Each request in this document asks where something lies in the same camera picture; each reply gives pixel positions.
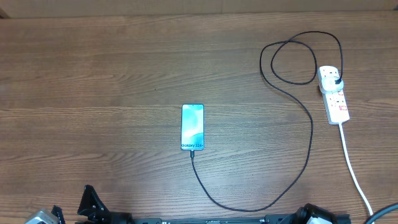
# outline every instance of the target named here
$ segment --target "wood grain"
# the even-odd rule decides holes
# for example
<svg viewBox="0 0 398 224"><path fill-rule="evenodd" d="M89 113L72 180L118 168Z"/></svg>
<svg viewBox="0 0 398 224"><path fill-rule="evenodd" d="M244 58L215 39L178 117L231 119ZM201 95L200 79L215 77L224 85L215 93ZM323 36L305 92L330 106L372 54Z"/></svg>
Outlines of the wood grain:
<svg viewBox="0 0 398 224"><path fill-rule="evenodd" d="M303 101L315 132L306 171L270 209L239 213L210 202L179 149L180 110L205 105L206 149L195 162L210 194L231 207L267 205L302 168L310 123L262 80L259 53L305 30L335 34L345 56L349 154L378 210L398 201L397 22L393 11L1 20L0 223L22 223L54 204L71 223L85 184L109 209L135 217L261 217L314 203L362 223L366 209L317 83L270 76L275 48L264 55L265 72ZM332 38L298 40L319 65L339 66ZM274 67L304 81L314 63L289 44Z"/></svg>
<svg viewBox="0 0 398 224"><path fill-rule="evenodd" d="M10 18L393 10L398 0L0 0Z"/></svg>

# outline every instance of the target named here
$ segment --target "wooden floor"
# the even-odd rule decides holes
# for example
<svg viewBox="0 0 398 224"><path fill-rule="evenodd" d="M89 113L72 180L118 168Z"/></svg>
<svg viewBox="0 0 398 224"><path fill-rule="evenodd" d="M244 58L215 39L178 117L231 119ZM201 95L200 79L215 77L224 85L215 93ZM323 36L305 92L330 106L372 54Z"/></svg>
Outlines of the wooden floor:
<svg viewBox="0 0 398 224"><path fill-rule="evenodd" d="M310 121L259 73L263 46L323 30L342 43L348 152L374 210L398 201L398 13L318 12L204 16L97 17L0 21L0 223L63 208L78 217L91 184L110 210L134 217L261 217L313 203L367 211L348 172L337 126L328 124L318 83L296 86L266 75L311 112L308 167L271 208L224 210L198 184L180 150L181 105L205 105L203 152L195 165L210 194L234 208L271 203L307 155ZM335 41L297 38L318 65L340 67ZM275 70L309 80L314 62L289 44ZM397 223L390 214L379 223Z"/></svg>

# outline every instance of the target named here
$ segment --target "blue smartphone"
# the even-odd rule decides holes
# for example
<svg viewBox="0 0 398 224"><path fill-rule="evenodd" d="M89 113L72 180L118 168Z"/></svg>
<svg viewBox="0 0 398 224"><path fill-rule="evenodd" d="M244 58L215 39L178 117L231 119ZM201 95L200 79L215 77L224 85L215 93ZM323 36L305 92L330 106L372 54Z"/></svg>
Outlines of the blue smartphone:
<svg viewBox="0 0 398 224"><path fill-rule="evenodd" d="M181 115L181 149L204 150L204 148L205 106L184 104Z"/></svg>

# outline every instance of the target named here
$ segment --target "extension cord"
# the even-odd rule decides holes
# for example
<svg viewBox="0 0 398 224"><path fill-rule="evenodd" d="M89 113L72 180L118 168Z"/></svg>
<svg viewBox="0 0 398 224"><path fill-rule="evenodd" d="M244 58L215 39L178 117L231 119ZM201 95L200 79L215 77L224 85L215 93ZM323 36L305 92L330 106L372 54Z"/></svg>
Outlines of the extension cord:
<svg viewBox="0 0 398 224"><path fill-rule="evenodd" d="M325 81L328 82L329 80L334 80L336 77L339 77L338 69L332 66L322 66L318 70L318 79L319 79L319 87L322 91L322 88L324 87ZM323 97L323 102L325 104L325 109L326 109L326 115L328 117L328 122L329 124L338 124L339 129L340 129L340 135L341 135L341 143L343 144L343 150L344 150L344 156L347 162L348 170L353 178L354 184L356 189L358 190L359 194L361 195L366 208L369 211L369 215L373 215L372 208L363 193L361 187L358 184L358 181L356 180L354 170L351 166L351 162L349 161L348 157L348 152L347 152L347 146L346 146L346 140L344 137L344 132L343 132L343 123L349 120L349 114L348 114L348 108L347 108L347 102L344 96L344 92L342 89L342 86L339 84L334 84L331 83L328 86L328 91L325 93L325 91L322 91L322 97Z"/></svg>

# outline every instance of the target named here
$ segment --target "black cable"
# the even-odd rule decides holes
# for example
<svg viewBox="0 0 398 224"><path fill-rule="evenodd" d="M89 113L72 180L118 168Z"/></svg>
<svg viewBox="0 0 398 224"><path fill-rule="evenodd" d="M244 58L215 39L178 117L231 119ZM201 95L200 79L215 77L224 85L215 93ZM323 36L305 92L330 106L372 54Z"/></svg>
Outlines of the black cable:
<svg viewBox="0 0 398 224"><path fill-rule="evenodd" d="M380 217L382 217L383 215L392 212L394 210L398 209L398 203L394 203L392 205L388 205L380 210L378 210L376 213L374 213L373 215L371 215L364 224L371 224L373 222L375 222L376 220L378 220Z"/></svg>
<svg viewBox="0 0 398 224"><path fill-rule="evenodd" d="M308 153L307 153L307 158L305 159L304 166L303 166L302 170L300 171L300 173L298 174L298 176L296 177L296 179L294 179L293 182L286 188L286 190L284 190L273 202L271 202L269 205L267 205L267 206L265 206L265 207L262 207L262 208L258 208L258 209L254 209L254 210L246 210L246 209L239 209L239 208L230 208L230 207L227 207L227 206L225 206L225 205L222 205L222 204L216 202L216 200L214 200L214 199L210 196L210 194L207 192L205 186L203 186L202 182L200 181L200 178L199 178L199 176L198 176L198 174L197 174L197 171L196 171L196 169L195 169L195 165L194 165L194 163L193 163L193 156L192 156L192 153L191 153L193 171L195 172L195 175L196 175L196 177L197 177L197 179L198 179L198 181L199 181L199 184L201 185L202 189L203 189L203 190L205 191L205 193L207 194L207 197L208 197L213 203L215 203L216 205L220 206L221 208L225 208L225 209L232 210L232 211L236 211L236 212L258 212L258 211L265 210L265 209L271 207L273 204L275 204L275 203L276 203L276 202L277 202L277 201L278 201L278 200L279 200L279 199L280 199L280 198L281 198L281 197L282 197L282 196L283 196L283 195L284 195L296 182L297 182L297 180L300 178L300 176L303 174L305 168L307 167L308 160L309 160L309 158L310 158L310 151L311 151L311 145L312 145L312 136L313 136L313 120L312 120L312 116L311 116L310 112L308 111L308 109L303 105L303 103L300 102L300 100L298 100L296 97L294 97L294 96L291 95L290 93L288 93L288 92L286 92L286 91L284 91L284 90L282 90L282 89L276 87L275 85L273 85L273 84L266 78L264 72L262 71L262 62L261 62L261 60L262 60L262 53L264 52L264 50L265 50L267 47L270 47L270 46L275 45L275 44L282 44L282 45L276 50L276 52L274 53L274 56L272 57L272 60L271 60L271 70L272 70L273 74L274 74L277 78L279 78L280 80L282 80L282 81L284 81L284 82L286 82L286 83L289 83L289 84L294 84L294 85L306 85L306 84L311 83L311 82L315 79L315 77L316 77L316 75L317 75L317 68L318 68L318 65L317 65L317 58L315 57L315 54L313 53L313 50L311 49L310 46L308 46L307 44L304 44L303 42L300 42L300 41L297 41L297 40L293 40L294 37L296 37L296 36L298 36L298 35L302 35L302 34L307 34L307 33L328 34L328 35L332 36L332 37L337 41L338 46L339 46L339 48L340 48L340 57L341 57L341 72L340 72L340 78L339 78L338 80L336 80L336 83L339 84L340 81L341 81L341 78L343 77L343 50L341 49L341 44L340 44L340 41L337 39L337 37L335 37L333 34L330 34L330 33L328 33L328 32L322 32L322 31L306 31L306 32L302 32L302 33L299 33L299 34L297 34L297 35L294 35L294 36L291 37L289 40L278 41L278 42L269 44L269 45L265 46L265 47L261 50L261 53L260 53L260 73L261 73L262 77L264 78L264 80L265 80L270 86L272 86L273 88L275 88L276 90L279 90L279 91L281 91L282 93L285 93L286 95L288 95L288 96L290 96L291 98L293 98L297 103L300 104L300 106L304 109L304 111L307 113L308 117L310 118L310 122L311 122L310 143L309 143L309 145L308 145ZM275 58L276 54L279 52L279 50L280 50L283 46L285 46L285 45L286 45L287 43L289 43L289 42L291 42L291 43L296 43L296 44L302 44L302 45L306 46L306 47L311 51L311 53L312 53L312 56L313 56L313 59L314 59L314 62L315 62L315 73L314 73L313 77L312 77L309 81L307 81L307 82L297 83L297 82L291 82L291 81L285 80L285 79L281 78L280 76L278 76L278 74L276 74L276 72L275 72L275 70L274 70L273 63L274 63L274 58Z"/></svg>

